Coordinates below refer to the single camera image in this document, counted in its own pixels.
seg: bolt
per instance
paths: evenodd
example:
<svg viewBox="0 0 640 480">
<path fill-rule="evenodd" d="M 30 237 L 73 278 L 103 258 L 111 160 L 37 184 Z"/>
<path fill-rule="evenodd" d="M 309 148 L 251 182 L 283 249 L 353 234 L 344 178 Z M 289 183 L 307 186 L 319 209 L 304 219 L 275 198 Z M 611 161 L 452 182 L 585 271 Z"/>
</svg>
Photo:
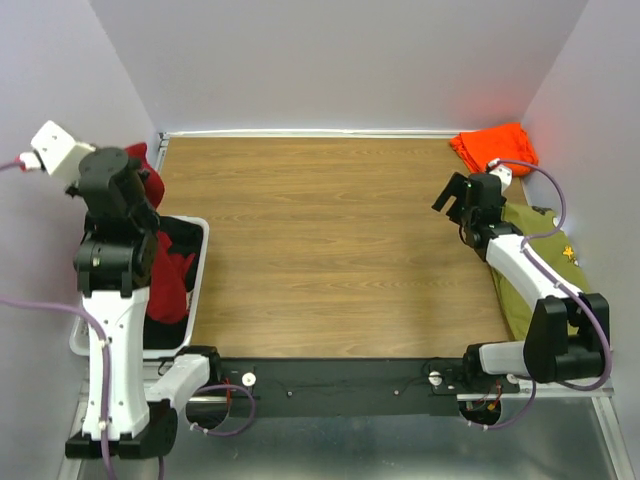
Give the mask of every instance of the bolt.
<svg viewBox="0 0 640 480">
<path fill-rule="evenodd" d="M 436 372 L 435 370 L 431 373 L 429 373 L 429 383 L 431 385 L 433 385 L 434 387 L 437 387 L 438 385 L 442 384 L 442 376 L 440 375 L 440 372 Z"/>
</svg>

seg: red cloth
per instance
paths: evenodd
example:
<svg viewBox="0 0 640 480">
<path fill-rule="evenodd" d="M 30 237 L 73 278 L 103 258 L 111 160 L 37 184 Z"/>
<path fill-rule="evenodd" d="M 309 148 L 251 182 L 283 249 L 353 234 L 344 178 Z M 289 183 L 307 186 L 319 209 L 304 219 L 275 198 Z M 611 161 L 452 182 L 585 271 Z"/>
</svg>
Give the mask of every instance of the red cloth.
<svg viewBox="0 0 640 480">
<path fill-rule="evenodd" d="M 507 123 L 498 127 L 463 132 L 450 142 L 471 172 L 482 173 L 495 158 L 520 160 L 538 165 L 538 156 L 529 142 L 527 132 L 519 123 Z M 526 175 L 530 168 L 507 165 L 516 177 Z"/>
<path fill-rule="evenodd" d="M 164 183 L 149 162 L 147 144 L 137 143 L 125 148 L 133 158 L 142 161 L 141 171 L 147 171 L 144 182 L 145 195 L 154 208 L 158 208 L 164 196 Z M 151 288 L 147 315 L 153 320 L 166 324 L 177 323 L 187 315 L 187 290 L 185 276 L 195 255 L 183 257 L 169 254 L 171 239 L 164 232 L 158 232 L 158 250 L 151 270 Z"/>
</svg>

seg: gray floor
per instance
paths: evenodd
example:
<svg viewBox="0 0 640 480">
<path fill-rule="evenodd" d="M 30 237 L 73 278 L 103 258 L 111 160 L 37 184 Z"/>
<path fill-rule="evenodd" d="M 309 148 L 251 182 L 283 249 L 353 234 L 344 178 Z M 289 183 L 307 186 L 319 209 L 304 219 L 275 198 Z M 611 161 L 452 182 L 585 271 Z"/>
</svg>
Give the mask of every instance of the gray floor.
<svg viewBox="0 0 640 480">
<path fill-rule="evenodd" d="M 157 468 L 155 460 L 116 462 L 120 479 L 155 479 Z M 166 468 L 167 480 L 615 478 L 586 398 L 538 399 L 497 432 L 428 416 L 265 419 L 230 439 L 185 424 Z M 104 478 L 101 463 L 89 462 L 82 477 Z"/>
</svg>

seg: gray wall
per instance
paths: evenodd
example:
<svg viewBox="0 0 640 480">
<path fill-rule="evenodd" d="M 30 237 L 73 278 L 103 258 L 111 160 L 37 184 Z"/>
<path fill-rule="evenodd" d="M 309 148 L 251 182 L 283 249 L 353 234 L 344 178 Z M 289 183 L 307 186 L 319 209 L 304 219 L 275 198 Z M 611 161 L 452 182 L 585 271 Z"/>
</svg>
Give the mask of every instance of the gray wall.
<svg viewBox="0 0 640 480">
<path fill-rule="evenodd" d="M 525 116 L 540 164 L 569 205 L 567 231 L 591 286 L 611 304 L 615 403 L 640 474 L 640 3 L 591 0 Z M 527 182 L 534 203 L 557 202 Z"/>
<path fill-rule="evenodd" d="M 586 0 L 90 0 L 162 130 L 520 120 Z"/>
<path fill-rule="evenodd" d="M 0 163 L 47 119 L 98 144 L 152 138 L 153 125 L 86 0 L 0 3 Z M 0 174 L 0 292 L 78 303 L 71 265 L 80 200 L 45 175 Z M 0 307 L 0 476 L 56 478 L 86 363 L 71 318 Z"/>
</svg>

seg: wooden table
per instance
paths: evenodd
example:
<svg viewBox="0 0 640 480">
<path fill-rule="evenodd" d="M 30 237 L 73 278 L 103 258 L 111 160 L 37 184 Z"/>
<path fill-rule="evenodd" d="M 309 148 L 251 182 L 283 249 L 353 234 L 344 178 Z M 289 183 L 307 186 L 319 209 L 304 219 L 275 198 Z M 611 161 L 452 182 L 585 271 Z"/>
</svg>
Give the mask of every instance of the wooden table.
<svg viewBox="0 0 640 480">
<path fill-rule="evenodd" d="M 211 226 L 194 344 L 224 356 L 453 356 L 507 340 L 491 276 L 431 210 L 447 140 L 173 138 L 162 214 Z M 520 181 L 508 198 L 525 202 Z"/>
</svg>

